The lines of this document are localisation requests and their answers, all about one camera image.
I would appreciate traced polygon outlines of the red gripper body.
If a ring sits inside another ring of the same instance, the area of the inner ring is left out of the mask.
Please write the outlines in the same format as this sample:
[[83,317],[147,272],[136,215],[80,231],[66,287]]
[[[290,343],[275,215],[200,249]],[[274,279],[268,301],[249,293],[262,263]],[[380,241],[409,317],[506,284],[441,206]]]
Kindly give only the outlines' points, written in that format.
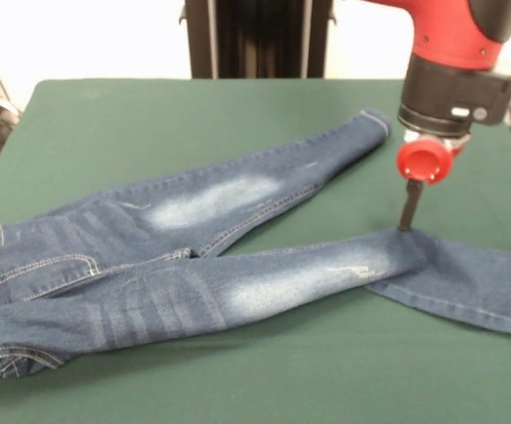
[[470,139],[470,133],[459,138],[441,138],[406,130],[396,158],[397,169],[408,180],[437,184],[447,177],[455,158]]

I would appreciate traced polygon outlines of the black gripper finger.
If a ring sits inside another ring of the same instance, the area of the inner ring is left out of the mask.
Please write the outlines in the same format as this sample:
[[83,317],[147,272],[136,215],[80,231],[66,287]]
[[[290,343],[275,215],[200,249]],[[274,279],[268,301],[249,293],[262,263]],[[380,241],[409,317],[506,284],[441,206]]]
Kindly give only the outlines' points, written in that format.
[[402,215],[399,221],[399,229],[409,231],[412,226],[414,216],[417,211],[417,205],[423,192],[423,183],[410,179],[406,184],[406,201],[402,208]]

